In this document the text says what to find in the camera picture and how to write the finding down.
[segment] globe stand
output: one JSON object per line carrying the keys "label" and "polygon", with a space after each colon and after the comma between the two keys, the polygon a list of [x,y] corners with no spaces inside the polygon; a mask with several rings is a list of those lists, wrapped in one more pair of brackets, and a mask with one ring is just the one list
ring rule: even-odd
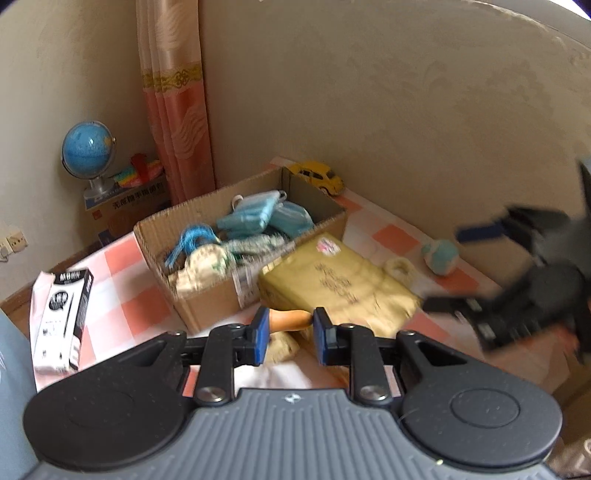
{"label": "globe stand", "polygon": [[95,179],[89,180],[90,186],[84,190],[84,199],[89,200],[96,197],[102,197],[115,188],[115,181],[112,178],[104,178],[100,175]]}

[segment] cardboard box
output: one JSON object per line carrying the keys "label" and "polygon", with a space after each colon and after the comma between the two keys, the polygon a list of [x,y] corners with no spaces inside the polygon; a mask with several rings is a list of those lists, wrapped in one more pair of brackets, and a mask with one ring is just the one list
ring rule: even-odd
{"label": "cardboard box", "polygon": [[87,199],[85,207],[104,247],[130,233],[140,220],[170,207],[166,177],[130,189],[116,185],[106,196]]}
{"label": "cardboard box", "polygon": [[197,333],[240,311],[241,299],[235,279],[227,277],[213,286],[178,296],[168,283],[164,258],[174,248],[181,232],[189,225],[207,223],[230,213],[230,202],[236,195],[252,195],[269,190],[285,190],[287,199],[302,205],[314,220],[315,228],[298,237],[295,244],[328,232],[342,239],[347,222],[346,209],[332,198],[295,176],[287,168],[276,168],[248,178],[211,194],[189,200],[140,221],[134,228],[146,263],[156,276],[168,300],[187,325],[189,333]]}

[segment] globe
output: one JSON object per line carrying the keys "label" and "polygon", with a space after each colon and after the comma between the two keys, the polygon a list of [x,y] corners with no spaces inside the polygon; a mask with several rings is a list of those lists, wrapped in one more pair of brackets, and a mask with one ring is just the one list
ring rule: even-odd
{"label": "globe", "polygon": [[100,122],[82,122],[66,134],[61,148],[66,170],[79,179],[95,179],[105,172],[115,149],[115,139]]}

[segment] blue face mask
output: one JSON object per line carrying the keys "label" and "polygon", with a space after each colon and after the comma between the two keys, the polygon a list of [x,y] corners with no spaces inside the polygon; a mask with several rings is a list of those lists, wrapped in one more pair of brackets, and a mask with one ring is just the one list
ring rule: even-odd
{"label": "blue face mask", "polygon": [[296,238],[314,228],[314,222],[305,208],[291,202],[278,203],[269,225],[290,238]]}
{"label": "blue face mask", "polygon": [[263,233],[269,225],[275,205],[285,198],[287,198],[287,194],[282,190],[257,193],[248,197],[237,195],[232,199],[234,211],[230,215],[220,218],[217,221],[217,228],[225,230],[228,238],[241,238]]}

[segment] colorful toy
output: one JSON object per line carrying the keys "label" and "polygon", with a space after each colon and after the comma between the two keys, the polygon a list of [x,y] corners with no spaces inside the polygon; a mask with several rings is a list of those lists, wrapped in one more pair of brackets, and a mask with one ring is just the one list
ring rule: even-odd
{"label": "colorful toy", "polygon": [[162,173],[164,167],[159,159],[146,162],[146,155],[136,153],[131,157],[131,165],[121,170],[113,179],[123,188],[139,187],[154,180]]}
{"label": "colorful toy", "polygon": [[449,240],[431,240],[423,245],[421,253],[431,271],[442,277],[456,269],[460,258],[457,247]]}
{"label": "colorful toy", "polygon": [[340,195],[345,189],[343,180],[328,165],[318,161],[295,163],[289,169],[327,195]]}

